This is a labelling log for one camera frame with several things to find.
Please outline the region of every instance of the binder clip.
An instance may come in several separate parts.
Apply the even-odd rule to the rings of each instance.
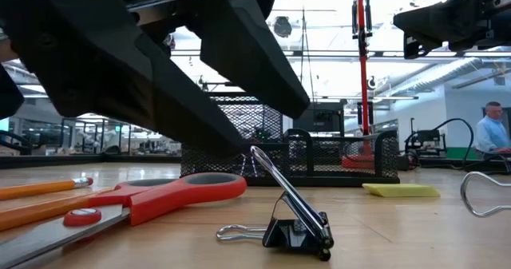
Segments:
[[[472,215],[480,218],[490,217],[492,215],[497,214],[498,212],[504,211],[504,210],[511,210],[511,206],[509,205],[501,205],[497,206],[495,208],[489,209],[486,212],[477,212],[475,209],[473,209],[472,204],[469,202],[469,198],[466,195],[466,189],[469,185],[469,181],[472,180],[474,177],[480,177],[486,180],[489,180],[491,183],[497,186],[505,187],[505,188],[511,188],[511,184],[503,184],[501,182],[496,181],[495,179],[487,176],[484,173],[481,172],[470,172],[468,173],[465,178],[463,178],[463,181],[461,182],[461,199],[463,200],[463,203],[465,204],[465,207],[469,210]]]
[[[277,180],[284,189],[284,193],[275,203],[267,228],[228,225],[216,232],[216,238],[219,241],[260,239],[265,247],[280,247],[297,253],[312,253],[322,261],[328,261],[331,257],[329,249],[334,246],[334,239],[327,214],[314,210],[261,149],[251,146],[250,150],[255,159]],[[291,209],[298,219],[278,218],[277,207],[282,203],[281,201]],[[224,235],[228,231],[240,231],[241,233]]]

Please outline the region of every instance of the blue shirt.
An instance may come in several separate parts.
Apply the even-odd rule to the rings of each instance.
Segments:
[[[509,136],[501,121],[486,116],[477,123],[476,148],[481,152],[492,152],[495,148],[509,147]]]

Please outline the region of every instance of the black mesh basket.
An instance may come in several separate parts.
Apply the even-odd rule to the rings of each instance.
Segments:
[[[212,94],[219,107],[247,141],[240,156],[219,160],[183,145],[181,175],[229,172],[248,185],[277,185],[250,155],[261,148],[295,186],[360,187],[363,183],[399,183],[395,131],[363,137],[311,137],[302,129],[282,134],[282,114],[244,93]]]

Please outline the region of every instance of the desk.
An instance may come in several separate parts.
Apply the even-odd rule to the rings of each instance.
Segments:
[[[267,226],[279,188],[249,188],[240,198],[183,208],[146,224],[119,224],[92,243],[74,244],[27,263],[41,268],[367,268],[474,269],[511,266],[511,214],[487,219],[463,207],[459,185],[464,172],[421,169],[400,174],[402,182],[432,184],[442,198],[381,198],[361,188],[299,188],[313,207],[328,214],[335,246],[330,262],[311,255],[289,255],[262,247],[260,241],[217,243],[216,230],[228,224]],[[126,180],[179,176],[176,164],[84,164],[0,170],[10,186],[79,176],[94,178],[92,188],[0,202],[0,210],[80,195]],[[495,176],[511,182],[511,177]],[[511,204],[495,188],[476,191],[481,202]],[[0,239],[31,226],[0,232]]]

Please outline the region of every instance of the black binder clip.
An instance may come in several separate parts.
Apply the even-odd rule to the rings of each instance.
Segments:
[[[265,247],[281,247],[295,252],[316,254],[322,261],[331,257],[330,248],[334,246],[327,214],[317,212],[305,201],[296,189],[273,165],[268,156],[256,146],[250,148],[252,155],[268,170],[284,189],[277,200],[267,228],[251,228],[242,225],[222,227],[216,238],[220,241],[239,239],[260,239]],[[298,219],[280,219],[280,204],[283,201]],[[224,235],[227,231],[240,231],[240,234]]]

